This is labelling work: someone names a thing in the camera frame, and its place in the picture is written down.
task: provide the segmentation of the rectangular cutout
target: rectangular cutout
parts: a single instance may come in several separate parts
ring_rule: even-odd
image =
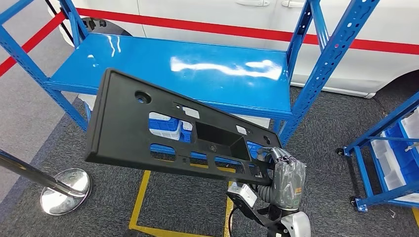
[[[195,125],[201,150],[250,160],[243,136],[201,122],[195,122]]]
[[[149,113],[148,127],[153,135],[168,139],[191,143],[193,125],[156,112]]]
[[[190,163],[191,166],[196,166],[196,167],[208,169],[207,155],[202,154],[202,153],[191,152],[191,157],[189,158],[189,163]]]
[[[155,143],[150,145],[150,156],[154,159],[170,162],[173,162],[176,159],[175,150],[172,147]]]
[[[257,165],[249,164],[250,173],[255,177],[262,177],[260,168]]]
[[[217,169],[219,170],[223,170],[224,168],[233,168],[236,170],[237,174],[245,173],[243,163],[239,161],[235,161],[228,158],[215,157],[214,163],[215,163],[215,166],[217,166]]]
[[[262,146],[257,144],[257,143],[251,142],[251,141],[247,141],[247,145],[248,145],[248,148],[249,148],[250,156],[253,159],[257,159],[257,150],[262,148]]]

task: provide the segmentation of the black plastic panel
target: black plastic panel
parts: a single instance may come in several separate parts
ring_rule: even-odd
[[[186,115],[182,109],[184,106],[197,110],[200,118]],[[194,128],[191,143],[153,135],[148,125],[150,112],[190,122]],[[239,133],[236,125],[245,128],[247,135]],[[108,69],[99,87],[87,130],[86,161],[268,185],[270,179],[266,170],[271,165],[252,159],[247,141],[262,146],[280,147],[278,136],[273,131],[141,79]],[[173,148],[174,161],[153,158],[149,149],[151,144]],[[189,161],[191,152],[205,154],[208,167],[192,166]],[[244,173],[217,169],[215,157],[241,162]],[[254,177],[249,164],[258,166],[263,177]]]

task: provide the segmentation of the round hole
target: round hole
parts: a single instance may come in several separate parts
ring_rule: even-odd
[[[139,103],[148,104],[151,102],[151,97],[142,91],[138,90],[134,93],[134,95]]]
[[[269,145],[271,144],[271,140],[267,136],[263,136],[263,139],[265,139],[265,142]]]

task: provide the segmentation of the yellow floor tape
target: yellow floor tape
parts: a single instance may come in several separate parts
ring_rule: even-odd
[[[201,165],[201,164],[191,164],[191,165],[196,166],[196,167],[208,168],[207,165]],[[235,169],[231,169],[231,168],[218,167],[218,169],[232,172],[232,173],[236,172]],[[188,234],[188,233],[176,232],[176,231],[168,231],[168,230],[162,230],[162,229],[156,229],[156,228],[150,228],[150,227],[137,225],[138,217],[141,211],[141,206],[143,204],[143,200],[145,196],[145,191],[147,189],[148,181],[150,179],[150,173],[151,172],[149,170],[144,171],[143,178],[140,184],[140,190],[138,191],[137,199],[135,201],[134,209],[132,210],[132,215],[131,215],[131,219],[129,221],[128,227],[131,230],[141,231],[143,233],[156,236],[156,237],[208,237],[208,236]],[[230,237],[228,233],[228,215],[230,214],[232,210],[233,210],[233,202],[229,198],[227,198],[227,204],[225,208],[225,220],[224,220],[224,237]]]
[[[416,219],[416,224],[419,227],[419,209],[413,207],[412,211],[413,211],[413,215],[415,216],[415,219]]]

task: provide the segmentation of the stanchion base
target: stanchion base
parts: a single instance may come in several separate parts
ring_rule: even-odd
[[[60,216],[75,210],[90,194],[92,187],[91,177],[82,169],[67,169],[58,173],[54,178],[84,193],[85,196],[66,196],[49,188],[44,188],[41,193],[41,207],[50,215]]]

